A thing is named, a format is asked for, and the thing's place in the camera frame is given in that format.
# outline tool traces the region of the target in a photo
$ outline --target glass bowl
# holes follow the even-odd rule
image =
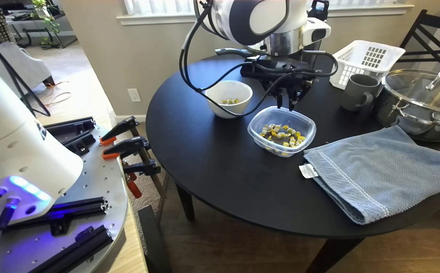
[[[301,133],[304,140],[290,148],[270,142],[261,136],[264,128],[270,125],[288,126]],[[293,155],[305,151],[313,143],[316,137],[316,123],[301,113],[288,111],[287,108],[270,107],[258,113],[251,120],[247,131],[260,148],[276,157],[291,158]]]

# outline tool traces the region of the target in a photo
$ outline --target black cable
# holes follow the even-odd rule
[[[5,66],[5,69],[8,70],[8,73],[9,73],[9,76],[11,76],[11,79],[12,79],[12,82],[14,82],[14,86],[17,87],[17,90],[18,90],[18,93],[20,93],[20,96],[21,96],[21,99],[24,101],[21,101],[24,105],[26,105],[26,108],[35,116],[35,113],[40,113],[40,114],[43,114],[41,111],[37,111],[37,110],[34,110],[31,105],[29,105],[29,101],[26,99],[26,96],[24,96],[24,93],[23,93],[23,90],[21,90],[21,86],[18,84],[18,82],[21,82],[23,84],[23,87],[27,90],[27,93],[29,95],[32,95],[32,98],[37,101],[37,104],[40,105],[40,108],[41,110],[44,110],[44,116],[47,116],[47,117],[50,117],[52,114],[50,114],[50,111],[43,105],[43,102],[38,99],[38,96],[26,86],[26,82],[23,81],[23,78],[14,70],[14,67],[6,61],[6,58],[0,54],[0,61],[3,63],[3,66]]]
[[[3,233],[6,231],[14,213],[17,211],[18,204],[20,204],[18,199],[9,199],[5,210],[2,211],[2,216],[0,216],[0,248],[2,248]]]
[[[197,16],[197,22],[194,23],[194,26],[191,28],[191,31],[188,32],[188,35],[187,35],[187,38],[185,38],[185,43],[184,43],[184,46],[182,46],[182,49],[181,49],[181,54],[179,54],[179,73],[181,73],[181,78],[184,79],[184,82],[191,89],[191,90],[194,90],[197,95],[200,95],[202,98],[205,98],[208,102],[211,102],[213,105],[216,105],[217,108],[220,108],[222,111],[225,111],[225,113],[228,113],[228,114],[231,114],[231,116],[234,116],[234,117],[244,117],[244,116],[249,116],[249,114],[252,114],[252,113],[255,113],[260,107],[261,107],[261,104],[266,101],[266,98],[270,95],[270,93],[273,93],[273,90],[275,90],[275,87],[281,82],[281,81],[284,81],[284,79],[287,79],[287,78],[291,78],[291,76],[295,76],[295,75],[298,75],[298,73],[304,73],[304,75],[307,75],[307,76],[314,76],[314,78],[329,78],[329,76],[332,76],[332,75],[335,75],[337,73],[337,70],[339,70],[339,63],[337,63],[337,60],[332,57],[332,55],[329,55],[329,54],[325,54],[325,52],[319,52],[319,51],[316,51],[316,52],[305,52],[305,54],[308,54],[308,55],[320,55],[320,57],[328,57],[331,61],[332,61],[332,64],[334,64],[334,70],[332,72],[329,72],[329,73],[320,73],[320,72],[314,72],[314,70],[310,70],[310,69],[298,69],[298,70],[293,70],[293,69],[285,69],[285,70],[273,70],[273,69],[269,69],[269,67],[263,67],[263,66],[260,66],[260,64],[255,64],[255,66],[258,66],[258,69],[263,69],[263,70],[272,70],[272,72],[275,72],[275,73],[284,73],[284,76],[281,76],[281,78],[278,78],[270,87],[269,87],[269,90],[266,92],[266,95],[263,96],[263,99],[251,110],[251,111],[247,111],[247,113],[244,113],[244,114],[235,114],[235,113],[231,113],[229,110],[226,110],[226,108],[223,108],[222,105],[219,105],[217,102],[214,102],[213,99],[210,99],[208,96],[205,96],[203,95],[203,92],[207,92],[207,90],[210,90],[210,89],[213,89],[214,86],[217,86],[222,79],[225,79],[229,73],[232,73],[234,70],[237,70],[237,69],[240,69],[243,64],[238,64],[238,66],[235,66],[235,67],[232,67],[231,70],[228,70],[225,75],[222,75],[214,84],[211,84],[211,86],[208,86],[207,89],[199,89],[199,87],[196,87],[196,86],[193,86],[193,82],[191,82],[191,79],[190,79],[190,75],[188,75],[188,52],[190,52],[190,46],[191,46],[191,42],[193,42],[193,37],[194,37],[194,34],[197,32],[197,29],[200,28],[200,25],[203,25],[203,20],[208,17],[208,16],[211,16],[211,10],[213,10],[213,0],[208,0],[208,4],[202,4],[202,7],[203,7],[203,13],[200,14],[200,16],[197,16],[197,7],[196,7],[196,16]]]
[[[200,16],[200,11],[199,11],[199,2],[197,2],[197,0],[193,0],[193,8],[194,8],[194,16],[199,17],[199,16]],[[210,32],[210,34],[213,34],[213,35],[217,35],[217,37],[220,37],[222,40],[228,40],[225,35],[222,35],[222,34],[217,31],[216,25],[213,23],[211,11],[208,13],[208,23],[210,23],[211,29],[207,28],[207,25],[202,22],[202,28],[203,28],[207,32]]]

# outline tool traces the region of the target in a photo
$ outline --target wall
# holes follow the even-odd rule
[[[119,116],[147,113],[147,105],[172,73],[191,25],[122,26],[123,0],[61,0],[97,78]],[[417,7],[402,17],[329,19],[332,37],[323,49],[337,52],[352,40],[399,45],[420,10],[440,16],[440,0],[411,0]],[[200,31],[191,60],[211,57],[228,43]],[[135,87],[141,104],[132,104],[126,90]]]

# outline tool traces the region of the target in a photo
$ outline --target black round table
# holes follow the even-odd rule
[[[207,87],[241,61],[210,58],[188,70],[196,86]],[[258,81],[241,78],[238,70],[226,79],[252,87],[255,96],[247,110],[264,95]],[[339,99],[340,92],[323,78],[316,79],[311,92],[296,105],[296,111],[317,126],[310,148],[379,129],[369,110],[343,111]],[[276,101],[269,98],[258,111],[272,105]],[[188,220],[194,220],[194,196],[225,214],[263,228],[326,239],[308,271],[326,272],[366,237],[404,230],[440,210],[437,195],[404,214],[367,227],[352,224],[314,181],[301,177],[302,154],[278,158],[254,143],[247,134],[254,116],[217,119],[208,102],[190,90],[179,73],[156,92],[147,111],[146,131],[153,154],[178,186]]]

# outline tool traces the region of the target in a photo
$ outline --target blue towel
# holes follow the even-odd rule
[[[440,193],[440,152],[417,146],[401,128],[310,149],[316,183],[357,225],[410,210]]]

